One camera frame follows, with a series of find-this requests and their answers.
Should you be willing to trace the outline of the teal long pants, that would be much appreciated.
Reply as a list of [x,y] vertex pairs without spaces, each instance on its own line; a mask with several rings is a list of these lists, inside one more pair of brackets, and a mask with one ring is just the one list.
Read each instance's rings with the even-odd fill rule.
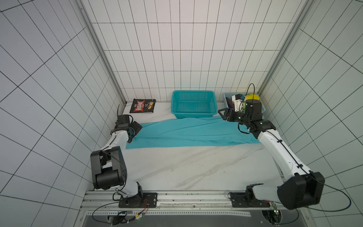
[[170,119],[141,126],[127,149],[259,144],[252,134],[241,133],[238,123],[224,121],[221,117]]

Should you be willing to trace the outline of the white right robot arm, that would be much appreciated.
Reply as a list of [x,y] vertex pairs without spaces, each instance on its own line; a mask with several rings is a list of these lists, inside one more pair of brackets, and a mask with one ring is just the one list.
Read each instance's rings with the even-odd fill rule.
[[282,140],[273,123],[263,119],[261,107],[259,100],[252,99],[247,101],[243,111],[231,108],[218,111],[223,120],[245,125],[246,134],[252,134],[264,145],[285,178],[280,186],[262,183],[247,186],[245,203],[251,206],[258,201],[278,202],[289,210],[319,204],[325,178],[298,159]]

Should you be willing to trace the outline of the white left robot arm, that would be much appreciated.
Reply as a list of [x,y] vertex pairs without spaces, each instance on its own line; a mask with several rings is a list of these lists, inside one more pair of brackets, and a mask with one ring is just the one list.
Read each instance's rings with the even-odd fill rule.
[[90,155],[92,182],[95,189],[114,188],[124,198],[142,197],[141,185],[128,179],[128,171],[122,151],[140,132],[142,126],[137,122],[124,123],[112,130],[111,138],[100,150]]

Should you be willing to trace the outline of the purple eggplant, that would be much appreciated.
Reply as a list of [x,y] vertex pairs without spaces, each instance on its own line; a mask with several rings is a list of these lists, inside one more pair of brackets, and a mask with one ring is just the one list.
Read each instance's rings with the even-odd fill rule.
[[226,97],[226,103],[228,108],[235,109],[234,102],[232,101],[232,99]]

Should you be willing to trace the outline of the yellow napa cabbage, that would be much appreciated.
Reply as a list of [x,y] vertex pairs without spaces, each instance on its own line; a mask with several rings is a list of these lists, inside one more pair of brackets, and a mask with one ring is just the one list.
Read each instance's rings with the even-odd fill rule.
[[260,97],[257,94],[248,94],[245,96],[245,100],[260,100]]

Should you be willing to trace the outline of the black red chips bag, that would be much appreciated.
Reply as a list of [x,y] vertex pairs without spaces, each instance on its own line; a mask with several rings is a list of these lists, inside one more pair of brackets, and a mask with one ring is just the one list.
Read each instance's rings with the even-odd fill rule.
[[134,99],[130,108],[130,113],[153,113],[155,105],[155,99]]

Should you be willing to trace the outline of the teal plastic basket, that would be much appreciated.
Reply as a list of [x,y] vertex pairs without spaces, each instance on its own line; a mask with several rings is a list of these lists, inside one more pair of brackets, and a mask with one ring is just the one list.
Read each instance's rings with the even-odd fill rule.
[[213,91],[176,90],[172,94],[171,113],[176,118],[207,118],[217,114]]

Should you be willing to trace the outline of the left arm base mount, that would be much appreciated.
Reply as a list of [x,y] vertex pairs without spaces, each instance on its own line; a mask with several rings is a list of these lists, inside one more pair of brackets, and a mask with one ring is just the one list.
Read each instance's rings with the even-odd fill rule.
[[119,208],[155,208],[157,206],[157,193],[143,193],[137,194],[129,198],[121,198],[119,201]]

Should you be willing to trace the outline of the aluminium front rail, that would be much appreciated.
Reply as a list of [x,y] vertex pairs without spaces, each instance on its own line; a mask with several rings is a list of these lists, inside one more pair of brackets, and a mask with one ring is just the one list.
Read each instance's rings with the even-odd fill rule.
[[226,191],[159,191],[155,208],[119,208],[120,196],[111,191],[86,192],[76,227],[314,227],[305,209],[233,208]]

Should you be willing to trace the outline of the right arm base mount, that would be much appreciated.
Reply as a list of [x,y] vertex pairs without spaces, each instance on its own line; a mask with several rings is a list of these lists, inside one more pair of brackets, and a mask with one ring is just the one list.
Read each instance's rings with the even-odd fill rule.
[[262,201],[256,199],[254,193],[253,193],[253,187],[261,185],[261,183],[258,184],[252,184],[248,185],[246,187],[245,192],[229,192],[228,198],[232,203],[233,208],[269,208],[270,203],[268,201]]

